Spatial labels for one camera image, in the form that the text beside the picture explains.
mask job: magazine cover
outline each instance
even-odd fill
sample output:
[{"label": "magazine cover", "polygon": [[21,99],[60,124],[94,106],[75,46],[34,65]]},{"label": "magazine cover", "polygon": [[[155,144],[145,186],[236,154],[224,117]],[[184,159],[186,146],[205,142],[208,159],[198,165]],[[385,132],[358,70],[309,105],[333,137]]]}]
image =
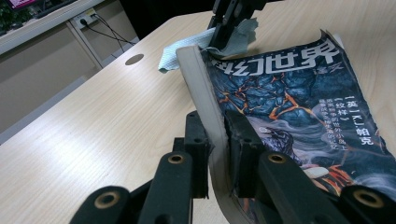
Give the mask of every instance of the magazine cover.
[{"label": "magazine cover", "polygon": [[[395,158],[331,35],[240,59],[202,54],[221,111],[246,115],[262,142],[287,153],[316,186],[339,195],[360,184],[396,200]],[[252,203],[240,199],[254,222]]]}]

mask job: magazine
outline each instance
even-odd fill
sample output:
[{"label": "magazine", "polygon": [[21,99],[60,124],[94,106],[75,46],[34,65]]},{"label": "magazine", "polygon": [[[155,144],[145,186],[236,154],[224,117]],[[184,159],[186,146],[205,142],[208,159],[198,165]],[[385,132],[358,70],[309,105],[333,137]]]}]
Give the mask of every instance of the magazine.
[{"label": "magazine", "polygon": [[331,34],[321,31],[306,45],[227,60],[189,46],[177,50],[177,59],[215,146],[212,183],[229,220],[254,223],[255,214],[252,201],[230,197],[226,110],[247,116],[265,145],[288,148],[319,188],[339,195],[343,187],[360,184],[396,200],[396,160]]}]

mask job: light wood table surface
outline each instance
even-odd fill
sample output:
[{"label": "light wood table surface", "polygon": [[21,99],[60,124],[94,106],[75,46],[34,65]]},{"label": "light wood table surface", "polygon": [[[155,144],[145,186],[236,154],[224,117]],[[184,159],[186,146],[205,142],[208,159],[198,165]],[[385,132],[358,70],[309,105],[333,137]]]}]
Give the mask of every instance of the light wood table surface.
[{"label": "light wood table surface", "polygon": [[[0,223],[67,223],[95,190],[136,189],[184,136],[195,109],[179,70],[158,71],[163,48],[206,29],[212,12],[175,17],[0,146]],[[396,2],[267,4],[248,54],[339,34],[388,149],[396,154]],[[143,54],[138,63],[126,65]],[[210,190],[194,223],[227,223]]]}]

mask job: electrical outlet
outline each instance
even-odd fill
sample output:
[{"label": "electrical outlet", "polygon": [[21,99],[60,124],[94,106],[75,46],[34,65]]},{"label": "electrical outlet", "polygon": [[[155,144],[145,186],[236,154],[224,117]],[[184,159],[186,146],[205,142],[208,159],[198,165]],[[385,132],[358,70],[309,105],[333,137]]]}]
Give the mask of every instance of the electrical outlet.
[{"label": "electrical outlet", "polygon": [[80,22],[81,20],[85,20],[88,24],[97,21],[98,19],[95,16],[93,16],[94,14],[96,14],[95,9],[90,8],[85,12],[80,13],[79,15],[74,17],[73,20],[76,22],[78,29],[82,29],[85,27],[85,25],[81,24]]}]

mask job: wall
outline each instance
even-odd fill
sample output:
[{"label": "wall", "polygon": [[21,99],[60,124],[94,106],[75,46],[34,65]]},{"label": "wall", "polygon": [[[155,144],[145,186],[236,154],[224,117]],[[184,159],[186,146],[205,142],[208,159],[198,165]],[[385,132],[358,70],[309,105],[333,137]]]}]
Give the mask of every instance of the wall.
[{"label": "wall", "polygon": [[[105,1],[97,12],[125,38],[134,38],[118,1]],[[98,22],[93,27],[108,32]],[[120,48],[115,40],[86,30],[83,34],[101,57]],[[41,105],[48,105],[49,99],[77,79],[86,80],[99,69],[65,23],[0,55],[0,135]]]}]

